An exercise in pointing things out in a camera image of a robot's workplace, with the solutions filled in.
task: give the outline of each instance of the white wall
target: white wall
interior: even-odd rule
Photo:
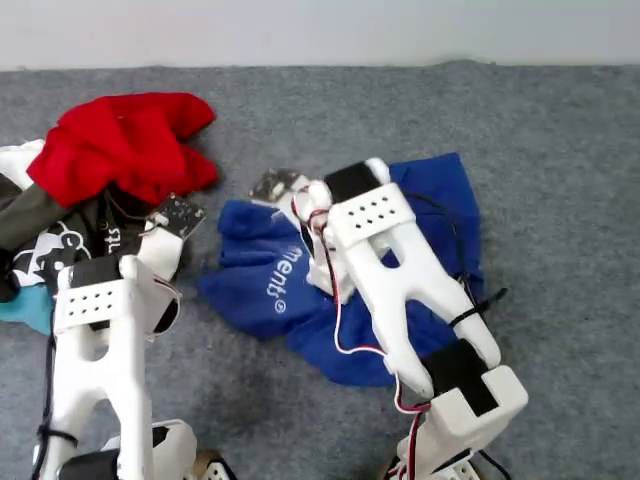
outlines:
[[[5,0],[0,69],[640,62],[640,0]]]

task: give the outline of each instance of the white cloth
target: white cloth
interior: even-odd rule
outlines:
[[[22,145],[0,147],[0,174],[15,183],[21,190],[33,185],[27,168],[40,154],[44,140],[32,140]]]

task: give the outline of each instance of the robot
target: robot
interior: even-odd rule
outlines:
[[[461,283],[446,273],[417,227],[405,195],[391,182],[389,169],[379,158],[334,172],[322,181],[308,181],[290,171],[270,174],[267,183],[273,186],[272,195],[262,197],[263,203],[276,204],[300,223],[311,253],[307,281],[334,297],[336,348],[345,354],[381,355],[396,378],[396,407],[415,415],[410,434],[399,442],[384,478],[479,478],[469,460],[476,452],[482,454],[528,402],[517,376],[500,364],[500,349],[480,315],[488,303],[476,303],[465,279]],[[260,191],[252,192],[258,201]],[[380,262],[389,249],[400,263],[398,268]],[[381,348],[345,350],[340,345],[341,304],[355,288],[371,312]],[[408,337],[408,300],[420,301],[449,323],[458,340],[418,358]],[[403,384],[423,403],[402,405]]]
[[[169,279],[202,219],[202,209],[171,196],[148,217],[137,256],[60,270],[32,479],[235,480],[217,452],[197,452],[185,422],[152,424],[145,387],[145,341],[179,315],[180,294]],[[100,400],[113,406],[120,435],[99,452],[78,455],[78,438]]]

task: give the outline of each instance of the pile of clothes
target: pile of clothes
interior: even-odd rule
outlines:
[[[46,141],[0,148],[0,320],[48,333],[62,268],[136,253],[154,207],[214,183],[213,163],[181,143],[214,119],[188,93],[101,97]]]

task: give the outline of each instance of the red cloth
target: red cloth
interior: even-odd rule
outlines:
[[[185,195],[215,181],[213,163],[179,143],[214,119],[189,93],[101,97],[58,120],[27,172],[63,207],[111,182],[157,205],[171,192]]]

